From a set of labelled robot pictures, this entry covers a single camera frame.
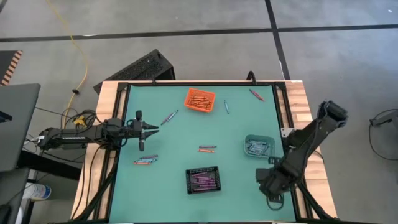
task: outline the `yellow cable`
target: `yellow cable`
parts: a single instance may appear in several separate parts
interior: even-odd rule
[[[72,32],[70,32],[68,22],[66,20],[62,19],[62,16],[53,7],[53,5],[51,4],[51,2],[49,0],[45,0],[45,1],[47,2],[49,7],[51,8],[51,10],[53,10],[54,14],[58,17],[58,19],[63,23],[63,27],[65,28],[65,30],[67,31],[68,35],[70,36],[70,40],[72,41],[74,46],[80,51],[81,55],[83,56],[83,61],[84,61],[84,64],[85,64],[85,76],[81,80],[80,84],[76,87],[76,90],[79,90],[79,88],[82,86],[82,84],[86,81],[86,78],[87,78],[88,62],[87,62],[86,55],[83,53],[83,51],[79,47],[79,45],[76,44],[75,40],[73,40],[73,34],[72,34]],[[68,113],[69,113],[69,109],[72,106],[73,99],[74,99],[75,95],[76,94],[73,93],[72,96],[70,97],[70,100],[69,100],[69,103],[68,103],[68,107],[67,107],[67,110],[65,112],[65,116],[63,117],[63,128],[64,129],[65,129],[65,126],[67,125],[67,116],[68,116]]]

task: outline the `cable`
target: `cable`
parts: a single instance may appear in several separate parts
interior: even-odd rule
[[[48,156],[51,156],[51,157],[54,157],[54,158],[57,158],[57,159],[61,159],[61,160],[63,160],[63,161],[67,161],[67,162],[83,163],[83,161],[74,161],[74,160],[64,159],[64,158],[61,158],[61,157],[58,157],[58,156],[49,154],[49,153],[47,153],[47,152],[43,152],[43,154],[46,154],[46,155],[48,155]]]
[[[322,159],[322,161],[324,162],[325,160],[323,159],[323,155],[322,154],[320,154],[320,152],[318,152],[318,151],[314,151],[316,154],[318,154],[318,156],[319,157],[321,157],[321,159]]]
[[[284,204],[285,204],[285,197],[284,197],[283,194],[280,195],[280,201],[281,201],[280,206],[277,207],[277,208],[274,208],[274,207],[272,207],[272,206],[269,204],[270,201],[269,201],[269,198],[267,197],[267,205],[268,205],[269,209],[271,209],[272,211],[279,211],[279,210],[281,210],[281,209],[284,207]]]
[[[75,217],[76,212],[77,212],[77,210],[79,209],[81,199],[83,198],[83,189],[84,189],[84,186],[85,186],[85,164],[86,164],[86,163],[84,162],[84,163],[83,163],[83,182],[81,183],[80,198],[79,198],[79,202],[77,203],[76,209],[75,209],[75,211],[73,212],[72,218]]]
[[[90,173],[88,174],[88,188],[87,188],[86,207],[87,207],[87,205],[88,205],[88,196],[89,196],[89,194],[90,194],[91,171],[92,171],[92,169],[93,169],[94,158],[95,158],[95,155],[97,155],[97,152],[98,152],[98,150],[100,149],[100,147],[101,147],[101,146],[99,146],[99,147],[97,148],[97,150],[95,151],[94,156],[93,156],[93,159],[91,160],[91,164],[90,164]]]
[[[70,108],[72,103],[73,103],[73,99],[74,99],[75,95],[79,94],[79,88],[86,81],[87,71],[88,71],[88,61],[87,61],[86,55],[84,54],[82,49],[79,47],[79,45],[76,44],[75,40],[73,39],[73,34],[72,34],[72,32],[70,32],[68,22],[62,18],[62,16],[53,7],[53,5],[51,4],[51,2],[49,0],[45,0],[45,1],[47,2],[49,7],[51,8],[51,10],[53,10],[54,14],[58,17],[58,19],[63,23],[63,27],[65,28],[66,32],[70,36],[70,40],[71,40],[72,44],[80,51],[81,56],[83,56],[83,62],[85,64],[85,75],[84,75],[83,79],[81,80],[80,84],[74,90],[72,90],[73,94],[70,97],[70,100],[69,100],[69,103],[68,103],[68,106],[67,106],[67,108]],[[66,118],[64,118],[64,120],[63,120],[63,128],[65,128],[66,125],[67,125]]]
[[[83,157],[84,155],[85,155],[85,153],[84,153],[83,155],[77,157],[77,158],[74,159],[74,160],[80,159],[80,158]],[[45,175],[42,176],[41,178],[37,179],[37,180],[36,180],[36,183],[38,183],[40,180],[42,180],[44,177],[46,177],[46,176],[48,176],[48,175],[50,175],[50,174],[45,174]],[[17,195],[19,195],[19,194],[20,194],[22,191],[24,191],[26,188],[28,188],[28,187],[30,187],[30,186],[32,186],[32,185],[34,185],[34,184],[35,184],[35,183],[30,184],[29,186],[24,187],[22,190],[18,191],[18,193],[16,193],[14,196],[12,196],[12,197],[10,198],[10,200],[8,200],[7,204],[9,204],[9,203],[11,202],[11,200],[14,199],[14,197],[16,197]]]
[[[57,112],[54,112],[54,111],[50,111],[50,110],[46,110],[46,109],[43,109],[43,108],[39,108],[38,106],[35,106],[35,108],[36,108],[36,109],[39,109],[39,110],[42,110],[42,111],[46,111],[46,112],[49,112],[49,113],[53,113],[53,114],[57,114],[57,115],[60,115],[60,116],[64,116],[64,117],[69,118],[67,115],[63,115],[63,113],[60,114],[60,113],[57,113]]]
[[[388,111],[396,111],[396,110],[398,110],[398,109],[389,109],[389,110],[382,111],[382,112],[378,113],[373,119],[376,119],[378,116],[382,115],[382,114],[385,113],[385,112],[388,112]],[[388,158],[388,157],[385,157],[385,156],[380,155],[378,152],[376,152],[376,150],[374,150],[373,145],[372,145],[372,138],[371,138],[371,127],[372,127],[372,125],[369,124],[369,131],[368,131],[368,135],[369,135],[369,145],[371,146],[372,151],[373,151],[376,155],[378,155],[380,158],[382,158],[382,159],[385,159],[385,160],[388,160],[388,161],[398,161],[398,158]]]
[[[73,111],[75,111],[76,112],[76,114],[78,114],[79,112],[77,112],[77,110],[75,109],[75,108],[67,108],[67,109],[65,109],[64,111],[62,111],[62,114],[64,114],[67,110],[70,110],[70,109],[72,109]],[[62,129],[62,118],[63,118],[63,116],[61,116],[61,119],[60,119],[60,129]]]

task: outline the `black floor stripe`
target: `black floor stripe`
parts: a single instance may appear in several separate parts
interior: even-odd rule
[[[265,1],[266,1],[266,6],[267,6],[268,16],[269,16],[269,22],[271,23],[272,34],[274,35],[274,41],[275,41],[276,51],[278,53],[280,67],[282,69],[282,73],[283,73],[285,80],[290,80],[289,69],[287,68],[284,49],[282,47],[282,42],[280,41],[278,28],[276,26],[276,20],[275,20],[274,10],[272,10],[271,0],[265,0]]]
[[[170,32],[143,32],[130,34],[98,34],[98,35],[75,35],[75,40],[96,40],[96,39],[119,39],[119,38],[136,38],[136,37],[173,37],[187,35],[213,35],[213,34],[257,34],[271,32],[270,28],[252,28],[252,29],[215,29],[215,30],[187,30],[187,31],[170,31]],[[53,41],[53,40],[70,40],[69,36],[53,36],[53,37],[14,37],[0,38],[0,42],[35,42],[35,41]]]
[[[314,31],[334,31],[334,30],[372,30],[372,29],[397,29],[398,24],[385,25],[362,25],[362,26],[332,26],[332,27],[288,27],[288,28],[248,28],[248,29],[217,29],[217,30],[187,30],[170,32],[143,32],[125,34],[93,34],[93,35],[74,35],[75,40],[97,40],[97,39],[121,39],[136,37],[173,37],[186,35],[212,35],[212,34],[259,34],[268,32],[314,32]],[[10,37],[0,38],[0,42],[37,42],[37,41],[57,41],[70,40],[69,36],[51,37]]]
[[[313,32],[313,31],[371,30],[371,29],[396,29],[396,28],[398,28],[398,24],[327,26],[327,27],[288,27],[288,28],[278,28],[278,32]]]
[[[4,9],[4,6],[6,5],[6,3],[7,3],[7,0],[2,0],[0,2],[0,12],[2,11],[2,9]]]

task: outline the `white container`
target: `white container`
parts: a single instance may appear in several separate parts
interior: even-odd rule
[[[45,200],[51,195],[51,187],[42,184],[26,183],[23,199]]]

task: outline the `table leg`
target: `table leg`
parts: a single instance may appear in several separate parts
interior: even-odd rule
[[[73,180],[79,180],[81,172],[79,168],[47,159],[27,151],[21,151],[17,166],[19,168],[27,167]]]

